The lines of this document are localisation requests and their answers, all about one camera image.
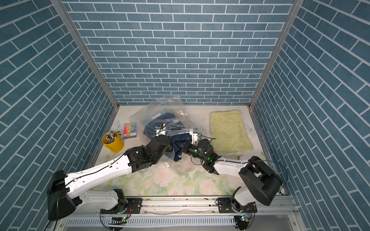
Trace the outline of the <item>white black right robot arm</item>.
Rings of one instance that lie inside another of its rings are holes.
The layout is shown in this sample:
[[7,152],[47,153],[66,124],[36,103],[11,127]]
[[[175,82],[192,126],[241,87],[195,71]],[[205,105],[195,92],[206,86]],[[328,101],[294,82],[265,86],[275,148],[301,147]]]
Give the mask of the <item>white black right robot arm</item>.
[[210,174],[229,175],[243,181],[245,186],[238,187],[230,197],[230,206],[237,213],[254,213],[251,204],[256,201],[269,206],[283,185],[280,176],[264,160],[257,156],[247,161],[222,158],[207,139],[200,140],[197,145],[186,141],[181,151],[199,159]]

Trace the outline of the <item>pale yellow fleece blanket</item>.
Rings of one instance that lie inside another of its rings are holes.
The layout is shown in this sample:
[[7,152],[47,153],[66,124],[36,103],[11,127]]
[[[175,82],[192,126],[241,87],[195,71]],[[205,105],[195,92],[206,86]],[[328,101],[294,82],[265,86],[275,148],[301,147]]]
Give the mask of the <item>pale yellow fleece blanket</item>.
[[253,150],[239,110],[210,113],[212,146],[219,154]]

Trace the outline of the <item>navy blue star blanket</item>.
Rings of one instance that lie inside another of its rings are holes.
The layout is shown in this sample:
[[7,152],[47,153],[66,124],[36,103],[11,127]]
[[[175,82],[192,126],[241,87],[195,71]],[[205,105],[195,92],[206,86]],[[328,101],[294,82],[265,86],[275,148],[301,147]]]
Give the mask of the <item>navy blue star blanket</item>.
[[165,135],[172,139],[173,153],[167,153],[166,155],[174,162],[180,161],[182,159],[182,147],[186,141],[191,141],[189,128],[173,113],[157,114],[157,117],[149,119],[149,123],[144,127],[143,134],[150,139],[155,137],[155,124],[158,122],[165,123]]

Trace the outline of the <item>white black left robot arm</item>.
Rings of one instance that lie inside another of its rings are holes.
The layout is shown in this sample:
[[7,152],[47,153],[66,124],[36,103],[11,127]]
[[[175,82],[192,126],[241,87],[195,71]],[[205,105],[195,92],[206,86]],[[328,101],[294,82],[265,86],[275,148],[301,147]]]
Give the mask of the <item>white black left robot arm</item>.
[[91,188],[148,168],[172,150],[171,137],[159,135],[146,146],[130,148],[118,158],[96,167],[68,174],[63,170],[55,172],[47,187],[48,219],[59,220],[76,210],[112,210],[125,207],[127,200],[122,190],[92,192]]

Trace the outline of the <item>clear plastic vacuum bag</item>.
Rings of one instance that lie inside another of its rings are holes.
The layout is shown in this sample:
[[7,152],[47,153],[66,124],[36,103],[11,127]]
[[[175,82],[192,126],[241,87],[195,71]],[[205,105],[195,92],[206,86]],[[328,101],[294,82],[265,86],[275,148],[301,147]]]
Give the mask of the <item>clear plastic vacuum bag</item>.
[[197,144],[205,136],[202,128],[191,120],[179,95],[154,100],[130,116],[129,121],[136,124],[137,135],[143,140],[150,141],[159,135],[171,137],[173,151],[160,159],[166,167],[179,176],[193,170],[192,164],[185,166],[188,155],[183,155],[181,149],[186,141]]

